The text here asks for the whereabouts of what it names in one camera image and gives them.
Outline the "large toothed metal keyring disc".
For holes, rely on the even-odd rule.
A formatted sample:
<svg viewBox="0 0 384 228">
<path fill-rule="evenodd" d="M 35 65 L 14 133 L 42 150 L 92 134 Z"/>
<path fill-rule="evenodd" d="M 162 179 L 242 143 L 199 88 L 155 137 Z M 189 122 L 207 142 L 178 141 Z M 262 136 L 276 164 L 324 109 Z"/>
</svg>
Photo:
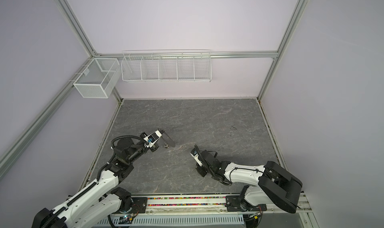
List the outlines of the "large toothed metal keyring disc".
<svg viewBox="0 0 384 228">
<path fill-rule="evenodd" d="M 163 129 L 158 129 L 161 134 L 161 139 L 164 142 L 164 148 L 174 148 L 176 146 L 174 140 Z"/>
</svg>

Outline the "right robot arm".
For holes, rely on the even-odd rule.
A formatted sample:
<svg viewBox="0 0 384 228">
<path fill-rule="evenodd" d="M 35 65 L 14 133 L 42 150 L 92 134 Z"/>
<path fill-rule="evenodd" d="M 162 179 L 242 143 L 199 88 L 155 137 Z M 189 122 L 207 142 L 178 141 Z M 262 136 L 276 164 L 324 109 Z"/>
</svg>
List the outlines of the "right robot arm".
<svg viewBox="0 0 384 228">
<path fill-rule="evenodd" d="M 268 161 L 265 165 L 246 166 L 221 162 L 217 159 L 217 152 L 200 151 L 197 145 L 190 155 L 202 177 L 209 174 L 212 179 L 225 186 L 245 184 L 235 205 L 228 204 L 227 207 L 245 212 L 259 205 L 273 203 L 287 213 L 296 213 L 303 183 L 279 164 Z"/>
</svg>

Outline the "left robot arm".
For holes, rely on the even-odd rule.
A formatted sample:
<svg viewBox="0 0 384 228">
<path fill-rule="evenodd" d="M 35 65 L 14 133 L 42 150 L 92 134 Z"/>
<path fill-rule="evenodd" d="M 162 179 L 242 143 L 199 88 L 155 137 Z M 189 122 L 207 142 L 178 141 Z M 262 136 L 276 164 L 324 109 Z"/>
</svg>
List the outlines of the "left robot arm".
<svg viewBox="0 0 384 228">
<path fill-rule="evenodd" d="M 101 219 L 117 211 L 129 212 L 132 195 L 118 185 L 132 172 L 133 163 L 147 151 L 156 151 L 165 132 L 150 135 L 126 135 L 112 139 L 113 156 L 97 172 L 96 178 L 74 196 L 34 217 L 34 228 L 91 228 Z"/>
</svg>

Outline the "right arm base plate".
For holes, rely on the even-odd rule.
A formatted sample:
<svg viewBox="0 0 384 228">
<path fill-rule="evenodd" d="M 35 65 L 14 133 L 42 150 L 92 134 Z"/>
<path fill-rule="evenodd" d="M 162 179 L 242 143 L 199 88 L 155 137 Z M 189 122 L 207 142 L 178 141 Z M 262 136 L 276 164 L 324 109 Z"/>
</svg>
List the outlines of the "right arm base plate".
<svg viewBox="0 0 384 228">
<path fill-rule="evenodd" d="M 239 196 L 226 196 L 225 207 L 228 212 L 265 212 L 267 206 L 265 204 L 253 206 L 242 200 Z"/>
</svg>

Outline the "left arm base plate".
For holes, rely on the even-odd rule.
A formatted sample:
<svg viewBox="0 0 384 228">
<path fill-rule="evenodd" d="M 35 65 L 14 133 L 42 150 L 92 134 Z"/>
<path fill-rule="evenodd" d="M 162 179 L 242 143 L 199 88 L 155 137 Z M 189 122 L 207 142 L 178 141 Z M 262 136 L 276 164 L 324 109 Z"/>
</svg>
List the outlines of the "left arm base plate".
<svg viewBox="0 0 384 228">
<path fill-rule="evenodd" d="M 119 213 L 121 214 L 144 214 L 146 212 L 148 198 L 133 197 L 125 199 L 121 203 Z"/>
</svg>

